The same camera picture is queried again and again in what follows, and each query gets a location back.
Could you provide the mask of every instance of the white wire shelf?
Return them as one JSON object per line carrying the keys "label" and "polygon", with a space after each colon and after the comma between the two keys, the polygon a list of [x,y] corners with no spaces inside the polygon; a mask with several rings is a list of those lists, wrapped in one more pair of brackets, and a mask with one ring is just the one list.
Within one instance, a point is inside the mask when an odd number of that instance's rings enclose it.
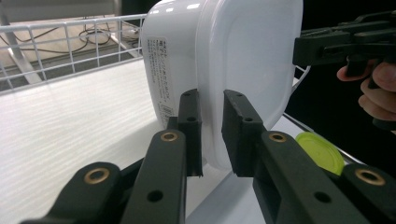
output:
{"label": "white wire shelf", "polygon": [[139,34],[145,17],[0,26],[0,93],[141,59]]}

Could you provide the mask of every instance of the white plastic box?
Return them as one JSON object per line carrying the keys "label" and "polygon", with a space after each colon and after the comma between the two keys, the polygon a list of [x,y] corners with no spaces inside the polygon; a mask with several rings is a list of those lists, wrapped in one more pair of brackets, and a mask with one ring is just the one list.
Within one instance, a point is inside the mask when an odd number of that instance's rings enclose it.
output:
{"label": "white plastic box", "polygon": [[198,89],[203,152],[230,169],[221,137],[223,91],[240,91],[271,129],[290,98],[302,0],[163,0],[142,33],[148,85],[165,127],[184,91]]}

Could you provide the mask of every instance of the finger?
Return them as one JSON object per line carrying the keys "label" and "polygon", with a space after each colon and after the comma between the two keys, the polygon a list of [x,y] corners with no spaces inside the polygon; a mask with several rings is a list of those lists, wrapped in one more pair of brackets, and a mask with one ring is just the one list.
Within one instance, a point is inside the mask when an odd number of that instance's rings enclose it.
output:
{"label": "finger", "polygon": [[381,89],[396,92],[396,64],[381,63],[374,70],[373,79]]}
{"label": "finger", "polygon": [[370,99],[374,104],[382,107],[388,112],[396,113],[396,92],[385,91],[382,89],[369,89],[369,78],[361,83],[361,91]]}
{"label": "finger", "polygon": [[344,67],[340,68],[340,70],[338,70],[337,77],[341,81],[355,81],[355,80],[362,79],[362,78],[367,77],[368,75],[371,74],[371,72],[373,71],[374,63],[375,63],[375,60],[370,60],[367,63],[367,66],[366,66],[366,69],[364,70],[364,73],[361,74],[361,76],[358,76],[358,77],[348,77],[347,76],[347,67],[344,66]]}
{"label": "finger", "polygon": [[391,113],[388,110],[376,105],[366,95],[363,95],[361,98],[359,98],[359,105],[373,118],[382,120],[396,120],[396,113]]}

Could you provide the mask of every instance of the printed label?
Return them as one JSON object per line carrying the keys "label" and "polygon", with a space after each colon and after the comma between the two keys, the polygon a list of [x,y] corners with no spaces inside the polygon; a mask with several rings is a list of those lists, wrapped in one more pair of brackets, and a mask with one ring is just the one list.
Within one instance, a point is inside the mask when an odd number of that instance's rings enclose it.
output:
{"label": "printed label", "polygon": [[161,114],[163,126],[168,123],[169,117],[175,116],[175,97],[172,89],[172,79],[169,69],[168,48],[164,37],[148,38],[149,73],[154,104]]}

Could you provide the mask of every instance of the black cable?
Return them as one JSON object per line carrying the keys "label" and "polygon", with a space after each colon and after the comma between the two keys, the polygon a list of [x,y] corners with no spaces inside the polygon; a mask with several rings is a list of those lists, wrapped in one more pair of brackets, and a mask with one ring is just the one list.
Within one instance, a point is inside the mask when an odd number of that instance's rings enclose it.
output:
{"label": "black cable", "polygon": [[42,33],[42,34],[40,34],[40,35],[36,35],[36,36],[33,36],[32,38],[25,39],[25,40],[19,39],[16,35],[15,35],[15,38],[17,38],[17,40],[19,40],[19,41],[25,43],[25,42],[32,41],[33,39],[39,38],[39,37],[41,37],[41,36],[43,36],[43,35],[47,35],[47,34],[51,33],[52,31],[55,31],[55,30],[57,30],[57,29],[59,29],[59,27],[52,28],[52,29],[50,29],[50,30],[48,30],[48,31],[46,31],[46,32],[44,32],[44,33]]}
{"label": "black cable", "polygon": [[[96,44],[95,42],[92,42],[92,41],[90,40],[90,37],[89,37],[89,36],[85,36],[85,40],[84,40],[84,39],[81,37],[82,34],[86,33],[86,35],[94,35],[94,34],[97,34],[97,33],[110,32],[110,27],[109,27],[109,25],[108,25],[108,22],[106,22],[106,27],[107,27],[107,30],[96,29],[96,32],[95,32],[95,29],[94,29],[94,28],[89,28],[89,29],[87,29],[87,25],[84,24],[84,30],[78,34],[79,39],[80,39],[82,42],[84,42],[84,45],[83,45],[82,47],[78,48],[78,49],[72,50],[71,52],[72,52],[72,53],[75,53],[75,52],[77,52],[77,51],[80,51],[80,50],[84,49],[85,47],[87,47],[88,44],[90,44],[90,43],[91,43],[91,44]],[[53,29],[48,30],[47,32],[44,32],[43,34],[40,34],[40,35],[38,35],[38,36],[34,36],[33,38],[26,39],[26,40],[20,40],[20,39],[17,38],[16,36],[15,36],[15,37],[16,37],[19,41],[21,41],[21,42],[29,42],[29,41],[32,41],[33,39],[39,38],[40,36],[46,35],[46,34],[52,32],[52,31],[54,31],[54,30],[56,30],[56,29],[58,29],[58,28],[59,28],[59,27],[55,27],[55,28],[53,28]],[[9,43],[8,43],[2,36],[0,36],[0,38],[9,46]],[[107,36],[107,40],[106,40],[105,42],[98,43],[98,45],[99,45],[99,46],[105,45],[105,44],[107,44],[110,40],[111,40],[111,35],[108,35],[108,36]],[[37,51],[43,51],[43,52],[49,52],[49,53],[60,53],[60,54],[68,54],[68,53],[69,53],[69,51],[59,51],[59,50],[50,50],[50,49],[37,49]]]}
{"label": "black cable", "polygon": [[[9,46],[8,42],[2,37],[0,36],[0,38]],[[84,46],[78,48],[78,49],[74,49],[72,50],[72,53],[75,53],[79,50],[84,49],[85,47],[87,47],[87,45],[89,44],[88,40],[85,42]],[[21,50],[26,50],[26,51],[34,51],[35,49],[21,49]],[[37,51],[43,51],[43,52],[49,52],[49,53],[61,53],[61,54],[68,54],[69,51],[58,51],[58,50],[50,50],[50,49],[37,49]]]}

